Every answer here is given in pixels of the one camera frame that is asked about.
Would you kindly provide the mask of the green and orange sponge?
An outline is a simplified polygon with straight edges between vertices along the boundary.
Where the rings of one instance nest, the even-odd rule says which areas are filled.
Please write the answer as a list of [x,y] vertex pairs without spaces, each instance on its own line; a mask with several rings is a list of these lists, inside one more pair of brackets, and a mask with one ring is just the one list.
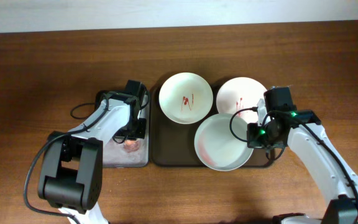
[[124,141],[124,150],[127,153],[138,151],[140,148],[140,141],[139,140],[125,140]]

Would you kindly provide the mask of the pale grey plate front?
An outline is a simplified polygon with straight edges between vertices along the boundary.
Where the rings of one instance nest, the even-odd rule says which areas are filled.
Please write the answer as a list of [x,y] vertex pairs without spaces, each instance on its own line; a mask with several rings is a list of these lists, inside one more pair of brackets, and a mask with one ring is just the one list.
[[200,161],[213,170],[231,171],[243,166],[253,153],[246,142],[235,138],[247,135],[247,123],[231,114],[214,114],[198,127],[194,146]]

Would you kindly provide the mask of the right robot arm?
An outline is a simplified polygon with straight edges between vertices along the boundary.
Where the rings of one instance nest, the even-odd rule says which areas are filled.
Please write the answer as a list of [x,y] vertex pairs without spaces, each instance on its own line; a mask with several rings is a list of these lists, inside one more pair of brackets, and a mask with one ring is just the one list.
[[248,125],[248,147],[289,148],[305,165],[327,204],[321,219],[289,213],[274,216],[273,223],[358,223],[358,175],[332,145],[316,114],[297,110],[287,87],[266,91],[254,110],[259,120]]

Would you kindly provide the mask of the pinkish white plate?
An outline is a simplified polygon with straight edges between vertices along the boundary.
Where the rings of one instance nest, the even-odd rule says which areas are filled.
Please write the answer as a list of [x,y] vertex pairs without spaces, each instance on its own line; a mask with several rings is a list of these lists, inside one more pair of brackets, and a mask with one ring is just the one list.
[[218,90],[216,107],[218,113],[234,114],[235,112],[257,106],[267,91],[257,80],[237,77],[228,80]]

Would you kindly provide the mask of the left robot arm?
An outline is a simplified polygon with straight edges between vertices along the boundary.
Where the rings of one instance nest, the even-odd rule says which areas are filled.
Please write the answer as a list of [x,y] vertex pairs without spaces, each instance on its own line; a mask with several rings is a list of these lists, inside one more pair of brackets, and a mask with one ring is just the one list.
[[95,111],[66,133],[52,132],[37,153],[42,158],[38,196],[72,223],[107,223],[98,205],[103,182],[103,149],[145,138],[141,111],[144,84],[128,80],[123,91],[100,91]]

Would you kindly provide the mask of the cream plate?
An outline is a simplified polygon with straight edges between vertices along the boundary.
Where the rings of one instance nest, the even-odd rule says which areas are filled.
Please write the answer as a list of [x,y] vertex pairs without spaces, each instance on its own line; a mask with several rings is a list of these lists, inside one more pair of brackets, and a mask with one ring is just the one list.
[[170,120],[179,124],[192,124],[209,113],[213,105],[213,92],[203,77],[182,72],[163,83],[158,102]]

